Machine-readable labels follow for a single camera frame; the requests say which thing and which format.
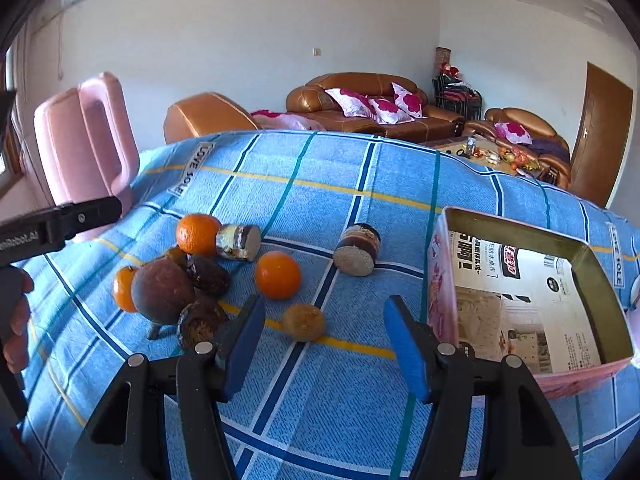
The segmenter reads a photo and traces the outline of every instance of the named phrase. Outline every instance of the finger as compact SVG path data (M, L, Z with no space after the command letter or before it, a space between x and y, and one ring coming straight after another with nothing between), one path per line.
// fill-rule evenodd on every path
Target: finger
M15 335L22 335L25 332L30 317L31 310L29 309L29 302L27 298L23 296L15 306L14 314L11 318L11 330L14 331Z
M24 275L24 279L22 280L22 291L25 294L28 294L29 292L33 292L33 279L31 278L31 276L29 275L29 273L26 270L22 270L22 273Z
M13 373L17 373L26 366L25 363L29 362L29 354L27 352L28 337L24 333L22 335L14 335L6 345L4 345L4 358L6 359L9 368L12 368Z

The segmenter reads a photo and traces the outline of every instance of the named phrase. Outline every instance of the door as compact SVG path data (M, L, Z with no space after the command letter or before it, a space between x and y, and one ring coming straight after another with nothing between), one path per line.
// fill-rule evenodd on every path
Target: door
M605 207L620 171L634 92L611 74L587 65L587 86L571 158L569 191Z

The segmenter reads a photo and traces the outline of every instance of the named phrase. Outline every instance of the tangerine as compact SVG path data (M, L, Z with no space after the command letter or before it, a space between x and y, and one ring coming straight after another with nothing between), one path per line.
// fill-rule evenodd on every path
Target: tangerine
M222 227L215 216L193 213L183 216L175 228L175 240L187 254L216 254L216 235Z
M282 251L264 253L255 266L255 285L270 300L288 300L301 280L297 261Z
M137 267L126 266L116 272L113 279L113 299L116 304L125 312L137 312L133 299L131 298L131 283L133 277L138 272Z

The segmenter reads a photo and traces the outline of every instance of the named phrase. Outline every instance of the pink plastic chair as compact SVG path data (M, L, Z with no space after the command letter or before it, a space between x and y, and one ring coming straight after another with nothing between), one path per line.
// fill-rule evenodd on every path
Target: pink plastic chair
M34 116L40 158L56 204L117 196L131 208L140 158L122 86L109 72L41 104ZM79 234L97 237L109 226Z

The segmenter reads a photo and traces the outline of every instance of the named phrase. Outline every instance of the leather armchair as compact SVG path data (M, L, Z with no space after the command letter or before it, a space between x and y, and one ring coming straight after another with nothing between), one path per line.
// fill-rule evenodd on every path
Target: leather armchair
M167 144L220 132L259 130L244 108L215 92L187 97L171 105L164 119Z
M552 140L562 146L567 153L569 152L569 145L566 141L558 135L553 129L551 124L547 123L543 118L536 114L523 110L521 108L490 108L484 114L485 120L479 121L467 121L463 135L471 136L473 134L480 134L485 139L495 142L498 146L504 146L507 149L517 147L521 152L527 154L529 158L535 158L542 167L542 174L539 180L544 180L544 177L551 171L556 170L556 186L561 189L568 189L571 182L571 165L562 160L556 155L550 153L544 153L543 155L537 155L531 151L526 145L523 144L511 144L506 139L501 139L494 128L495 123L515 122L521 124L534 139L546 139Z
M424 118L405 124L377 124L366 118L345 117L338 103L325 92L329 88L346 88L365 96L393 101L392 82L420 96ZM464 126L462 116L429 105L427 95L413 81L400 76L364 72L325 74L312 79L289 93L287 112L316 120L329 131L377 134L416 143L455 137Z

